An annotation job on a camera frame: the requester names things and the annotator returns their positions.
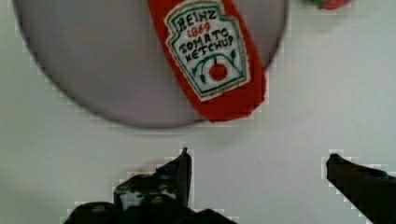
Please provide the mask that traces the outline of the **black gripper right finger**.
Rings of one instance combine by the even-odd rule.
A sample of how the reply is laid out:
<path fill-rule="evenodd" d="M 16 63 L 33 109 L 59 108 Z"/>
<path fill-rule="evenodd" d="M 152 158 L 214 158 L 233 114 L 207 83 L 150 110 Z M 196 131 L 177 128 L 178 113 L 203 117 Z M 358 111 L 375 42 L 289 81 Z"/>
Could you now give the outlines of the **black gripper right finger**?
<path fill-rule="evenodd" d="M 373 224 L 396 223 L 396 182 L 388 173 L 331 154 L 326 178 Z"/>

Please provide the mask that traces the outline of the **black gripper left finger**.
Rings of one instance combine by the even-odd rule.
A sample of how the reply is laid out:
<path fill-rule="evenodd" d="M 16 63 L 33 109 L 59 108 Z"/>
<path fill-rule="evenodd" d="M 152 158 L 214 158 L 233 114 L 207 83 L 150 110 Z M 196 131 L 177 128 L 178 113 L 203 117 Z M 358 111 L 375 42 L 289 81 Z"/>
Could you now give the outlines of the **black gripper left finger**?
<path fill-rule="evenodd" d="M 191 156 L 184 148 L 153 174 L 119 184 L 112 203 L 84 203 L 64 224 L 236 224 L 212 209 L 191 210 L 190 189 Z"/>

